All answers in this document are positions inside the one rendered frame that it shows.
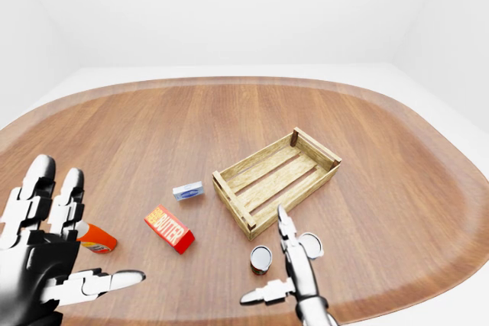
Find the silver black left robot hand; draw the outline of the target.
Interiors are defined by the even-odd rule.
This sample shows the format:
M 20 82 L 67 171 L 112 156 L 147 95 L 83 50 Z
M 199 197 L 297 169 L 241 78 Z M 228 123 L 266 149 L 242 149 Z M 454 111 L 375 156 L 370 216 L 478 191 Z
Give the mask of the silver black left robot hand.
M 146 278 L 138 270 L 73 272 L 80 246 L 75 226 L 84 211 L 84 175 L 72 168 L 60 194 L 54 196 L 55 173 L 52 157 L 37 156 L 22 185 L 8 197 L 0 217 L 4 225 L 0 233 L 0 304 L 54 300 L 59 307 L 91 302 Z

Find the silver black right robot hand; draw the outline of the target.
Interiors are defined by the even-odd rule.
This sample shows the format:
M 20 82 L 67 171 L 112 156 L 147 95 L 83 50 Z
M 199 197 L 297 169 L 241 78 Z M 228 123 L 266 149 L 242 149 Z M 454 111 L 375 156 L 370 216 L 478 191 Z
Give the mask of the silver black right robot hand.
M 284 302 L 288 295 L 294 295 L 297 302 L 319 299 L 325 308 L 328 302 L 319 294 L 315 274 L 304 246 L 296 238 L 296 228 L 292 218 L 282 205 L 277 207 L 280 244 L 285 256 L 287 279 L 272 280 L 263 288 L 256 288 L 240 299 L 241 305 L 266 303 L 271 305 Z

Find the red tomato sauce tin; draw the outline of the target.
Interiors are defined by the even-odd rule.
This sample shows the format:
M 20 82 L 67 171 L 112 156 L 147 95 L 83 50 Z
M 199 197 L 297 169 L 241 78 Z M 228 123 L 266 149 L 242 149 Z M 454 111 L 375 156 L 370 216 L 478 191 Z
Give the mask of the red tomato sauce tin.
M 256 275 L 264 275 L 272 264 L 273 256 L 271 250 L 264 246 L 256 246 L 250 255 L 251 270 Z

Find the wooden slat tray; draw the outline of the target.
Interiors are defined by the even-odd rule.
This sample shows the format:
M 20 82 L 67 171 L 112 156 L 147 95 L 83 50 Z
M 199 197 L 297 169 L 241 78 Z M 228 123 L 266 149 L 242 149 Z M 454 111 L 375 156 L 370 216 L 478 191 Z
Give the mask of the wooden slat tray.
M 216 193 L 249 240 L 301 203 L 337 172 L 342 159 L 299 128 L 240 160 L 215 171 Z

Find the silver lidded tin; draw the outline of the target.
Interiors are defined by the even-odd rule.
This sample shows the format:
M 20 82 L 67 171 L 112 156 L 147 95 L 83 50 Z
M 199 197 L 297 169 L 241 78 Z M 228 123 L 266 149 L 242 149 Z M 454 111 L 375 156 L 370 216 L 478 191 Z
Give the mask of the silver lidded tin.
M 298 241 L 306 251 L 306 255 L 311 260 L 315 260 L 324 255 L 324 249 L 318 236 L 311 232 L 305 232 L 299 236 Z

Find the orange white bottle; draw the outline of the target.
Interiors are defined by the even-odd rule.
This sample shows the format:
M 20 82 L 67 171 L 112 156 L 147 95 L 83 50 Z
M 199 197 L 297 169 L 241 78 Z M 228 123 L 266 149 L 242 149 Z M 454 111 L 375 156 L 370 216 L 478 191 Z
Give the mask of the orange white bottle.
M 109 253 L 117 245 L 117 240 L 112 235 L 94 224 L 79 221 L 76 223 L 75 229 L 77 230 L 77 240 L 93 253 Z

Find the small blue white box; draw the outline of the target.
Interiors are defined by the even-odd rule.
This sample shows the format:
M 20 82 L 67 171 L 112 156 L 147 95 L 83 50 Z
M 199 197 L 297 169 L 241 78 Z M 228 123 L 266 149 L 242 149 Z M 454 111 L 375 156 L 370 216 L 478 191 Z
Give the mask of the small blue white box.
M 173 188 L 173 196 L 177 201 L 189 199 L 203 193 L 204 189 L 201 181 Z

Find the red butter box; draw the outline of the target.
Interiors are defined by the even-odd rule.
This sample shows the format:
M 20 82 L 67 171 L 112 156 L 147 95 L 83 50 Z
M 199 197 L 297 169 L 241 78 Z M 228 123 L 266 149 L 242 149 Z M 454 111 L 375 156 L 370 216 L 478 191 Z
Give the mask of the red butter box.
M 158 205 L 144 221 L 179 254 L 183 254 L 195 240 L 192 231 L 162 205 Z

